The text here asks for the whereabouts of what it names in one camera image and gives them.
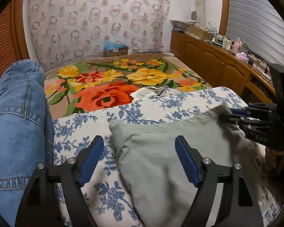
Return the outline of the pink bottle on sideboard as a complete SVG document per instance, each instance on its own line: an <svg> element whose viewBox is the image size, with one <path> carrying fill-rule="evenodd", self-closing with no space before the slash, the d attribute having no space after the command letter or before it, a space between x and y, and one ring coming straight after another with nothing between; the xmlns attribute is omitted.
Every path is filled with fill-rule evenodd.
<svg viewBox="0 0 284 227"><path fill-rule="evenodd" d="M243 51L242 39L238 38L233 44L232 53L237 54L241 53L242 51Z"/></svg>

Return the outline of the patterned lace curtain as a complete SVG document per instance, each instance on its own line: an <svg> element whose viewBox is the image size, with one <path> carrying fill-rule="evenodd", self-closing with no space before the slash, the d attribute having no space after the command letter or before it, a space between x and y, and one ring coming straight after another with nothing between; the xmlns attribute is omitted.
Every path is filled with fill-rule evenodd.
<svg viewBox="0 0 284 227"><path fill-rule="evenodd" d="M45 71L99 58L108 43L162 51L170 0L25 0L37 62Z"/></svg>

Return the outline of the grey pants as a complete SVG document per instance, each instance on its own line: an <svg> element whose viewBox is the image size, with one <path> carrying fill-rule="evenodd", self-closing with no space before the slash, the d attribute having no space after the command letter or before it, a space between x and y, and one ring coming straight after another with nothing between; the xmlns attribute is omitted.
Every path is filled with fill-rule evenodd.
<svg viewBox="0 0 284 227"><path fill-rule="evenodd" d="M196 195L175 150L180 135L218 165L241 164L260 208L269 202L271 193L256 162L256 144L238 126L218 119L229 111L221 104L189 119L162 124L110 122L119 172L145 226L180 226Z"/></svg>

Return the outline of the wooden sideboard cabinet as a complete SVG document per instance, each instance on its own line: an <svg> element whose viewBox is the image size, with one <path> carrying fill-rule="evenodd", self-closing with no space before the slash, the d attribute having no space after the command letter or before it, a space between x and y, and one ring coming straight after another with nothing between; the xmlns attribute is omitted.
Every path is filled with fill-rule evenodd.
<svg viewBox="0 0 284 227"><path fill-rule="evenodd" d="M275 89L259 70L229 51L176 31L171 52L212 87L228 87L247 103L275 102Z"/></svg>

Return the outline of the cardboard box on sideboard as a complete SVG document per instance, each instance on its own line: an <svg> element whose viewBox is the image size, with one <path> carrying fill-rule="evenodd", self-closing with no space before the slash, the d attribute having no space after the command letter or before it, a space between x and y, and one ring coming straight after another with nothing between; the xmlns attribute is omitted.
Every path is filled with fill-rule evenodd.
<svg viewBox="0 0 284 227"><path fill-rule="evenodd" d="M214 33L196 26L190 26L188 32L198 40L212 40Z"/></svg>

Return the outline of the grey window blind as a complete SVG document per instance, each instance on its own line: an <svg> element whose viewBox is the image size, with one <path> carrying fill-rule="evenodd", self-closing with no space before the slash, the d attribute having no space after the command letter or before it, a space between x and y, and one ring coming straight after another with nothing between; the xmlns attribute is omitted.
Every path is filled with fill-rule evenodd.
<svg viewBox="0 0 284 227"><path fill-rule="evenodd" d="M229 0L226 36L284 66L284 21L268 0Z"/></svg>

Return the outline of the blue floral white bedsheet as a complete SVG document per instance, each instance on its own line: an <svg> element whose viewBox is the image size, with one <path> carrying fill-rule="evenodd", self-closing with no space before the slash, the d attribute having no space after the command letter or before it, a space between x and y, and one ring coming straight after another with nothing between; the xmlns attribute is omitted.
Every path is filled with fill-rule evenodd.
<svg viewBox="0 0 284 227"><path fill-rule="evenodd" d="M246 106L231 89L216 87L56 119L54 164L60 165L67 159L76 157L95 136L101 136L104 139L102 156L91 180L82 188L88 208L98 226L145 226L119 172L116 149L111 143L110 122L117 119L128 124L162 124L189 119L221 104L232 109ZM270 192L266 179L267 168L262 156L264 147L259 144L256 146L256 162ZM280 209L276 196L271 194L269 202L260 209L264 225L270 224Z"/></svg>

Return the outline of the cardboard box with blue bag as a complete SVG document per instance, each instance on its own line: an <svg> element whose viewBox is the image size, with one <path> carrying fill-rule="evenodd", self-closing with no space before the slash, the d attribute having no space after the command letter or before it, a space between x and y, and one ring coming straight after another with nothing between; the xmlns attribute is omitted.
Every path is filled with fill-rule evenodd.
<svg viewBox="0 0 284 227"><path fill-rule="evenodd" d="M128 46L124 43L104 42L103 57L116 57L128 55Z"/></svg>

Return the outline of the blue denim jeans stack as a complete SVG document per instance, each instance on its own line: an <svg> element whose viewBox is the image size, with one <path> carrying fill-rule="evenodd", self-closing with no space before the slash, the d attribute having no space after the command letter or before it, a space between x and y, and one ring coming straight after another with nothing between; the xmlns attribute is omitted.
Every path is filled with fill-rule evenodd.
<svg viewBox="0 0 284 227"><path fill-rule="evenodd" d="M0 79L0 215L10 226L36 166L53 158L44 80L41 65L30 59L11 64Z"/></svg>

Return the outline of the colourful flower blanket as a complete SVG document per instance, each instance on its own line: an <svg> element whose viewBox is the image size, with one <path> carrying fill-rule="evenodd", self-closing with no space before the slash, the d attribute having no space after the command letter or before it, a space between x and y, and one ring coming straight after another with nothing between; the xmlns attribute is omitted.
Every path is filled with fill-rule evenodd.
<svg viewBox="0 0 284 227"><path fill-rule="evenodd" d="M54 119L131 103L142 87L180 92L210 89L206 80L174 56L141 53L97 58L47 73L44 90Z"/></svg>

